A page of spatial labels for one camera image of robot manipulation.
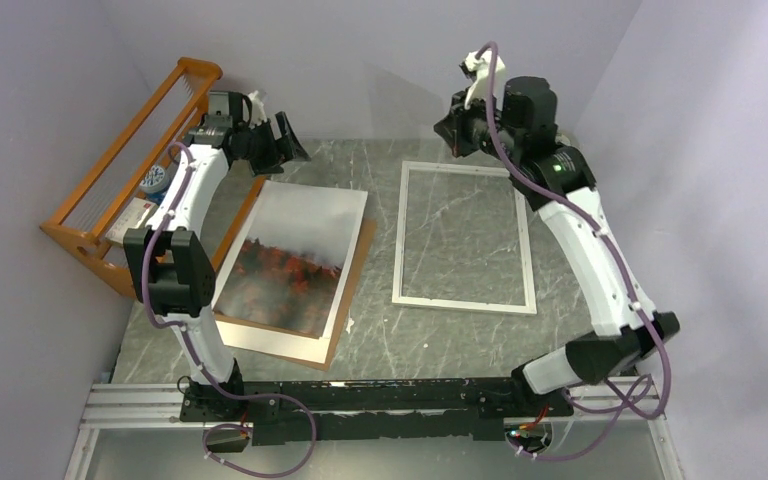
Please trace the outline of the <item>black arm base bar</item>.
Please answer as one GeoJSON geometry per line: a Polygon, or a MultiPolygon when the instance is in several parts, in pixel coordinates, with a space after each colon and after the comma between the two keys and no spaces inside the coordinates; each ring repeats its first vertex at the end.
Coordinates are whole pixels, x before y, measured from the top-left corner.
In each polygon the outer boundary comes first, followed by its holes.
{"type": "Polygon", "coordinates": [[[232,400],[209,386],[183,392],[184,423],[245,423],[256,446],[291,441],[441,438],[494,441],[537,418],[570,417],[559,392],[536,395],[511,377],[249,381],[232,400]]]}

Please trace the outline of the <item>white picture frame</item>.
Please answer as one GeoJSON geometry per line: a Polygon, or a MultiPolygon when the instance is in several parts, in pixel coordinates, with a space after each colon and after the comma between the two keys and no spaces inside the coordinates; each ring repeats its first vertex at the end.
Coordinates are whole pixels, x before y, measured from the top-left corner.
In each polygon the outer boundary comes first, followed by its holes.
{"type": "Polygon", "coordinates": [[[503,168],[403,162],[393,304],[536,314],[527,216],[503,168]]]}

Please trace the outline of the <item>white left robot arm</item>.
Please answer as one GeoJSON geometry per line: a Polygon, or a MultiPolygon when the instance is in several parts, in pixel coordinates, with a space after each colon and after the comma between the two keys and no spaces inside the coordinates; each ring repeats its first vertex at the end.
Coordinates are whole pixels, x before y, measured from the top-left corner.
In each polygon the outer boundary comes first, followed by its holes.
{"type": "Polygon", "coordinates": [[[146,224],[124,234],[127,266],[150,324],[178,340],[191,390],[207,395],[206,405],[218,418],[232,420],[244,411],[247,395],[238,364],[220,338],[212,307],[216,270],[200,233],[235,162],[248,163],[255,176],[271,175],[309,155],[284,112],[267,114],[258,90],[209,92],[206,112],[165,152],[177,164],[175,175],[146,224]]]}

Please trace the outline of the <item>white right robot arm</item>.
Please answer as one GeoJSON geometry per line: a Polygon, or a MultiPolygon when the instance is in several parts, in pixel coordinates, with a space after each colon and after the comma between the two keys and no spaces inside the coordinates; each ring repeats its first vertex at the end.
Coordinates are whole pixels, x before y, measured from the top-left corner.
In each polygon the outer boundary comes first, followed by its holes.
{"type": "Polygon", "coordinates": [[[680,330],[645,294],[616,244],[595,177],[582,152],[562,141],[557,96],[547,80],[520,76],[505,83],[502,104],[490,82],[476,79],[451,100],[434,126],[456,157],[481,151],[502,161],[509,179],[561,247],[584,295],[591,330],[513,371],[513,408],[532,415],[549,393],[597,384],[658,355],[671,372],[665,343],[680,330]]]}

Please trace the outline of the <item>brown frame backing board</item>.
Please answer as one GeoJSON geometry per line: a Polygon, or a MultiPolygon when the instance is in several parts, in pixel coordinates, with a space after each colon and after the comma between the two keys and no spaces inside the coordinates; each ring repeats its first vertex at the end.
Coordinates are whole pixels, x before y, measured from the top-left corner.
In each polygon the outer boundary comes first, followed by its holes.
{"type": "MultiPolygon", "coordinates": [[[[226,235],[226,238],[222,241],[218,253],[222,257],[222,262],[220,267],[217,269],[217,275],[222,267],[222,263],[226,257],[226,254],[232,244],[232,241],[236,238],[240,228],[242,227],[243,223],[247,219],[250,211],[252,210],[253,205],[255,204],[257,197],[260,193],[260,190],[262,189],[263,184],[268,181],[260,181],[257,183],[257,185],[252,189],[251,195],[249,199],[247,199],[245,207],[241,210],[240,214],[238,215],[237,219],[235,219],[231,230],[226,235]]],[[[328,338],[331,338],[331,345],[328,350],[328,355],[326,358],[325,364],[315,364],[315,363],[309,363],[294,359],[289,359],[285,357],[280,356],[274,356],[278,358],[282,358],[284,360],[288,360],[294,363],[299,363],[302,365],[309,366],[311,368],[315,368],[318,370],[326,371],[329,369],[334,355],[336,351],[336,346],[339,342],[341,333],[344,331],[346,327],[346,322],[349,317],[349,310],[352,304],[353,296],[355,294],[355,291],[357,289],[357,284],[359,282],[360,274],[363,270],[363,266],[366,260],[367,253],[369,251],[369,248],[372,243],[372,239],[375,233],[375,227],[376,224],[373,220],[366,217],[364,212],[364,218],[362,220],[361,228],[359,237],[357,240],[356,249],[354,252],[353,260],[351,266],[347,269],[347,282],[346,287],[344,290],[344,293],[341,297],[340,303],[337,308],[337,316],[336,321],[334,323],[333,329],[331,330],[331,333],[328,338]]]]}

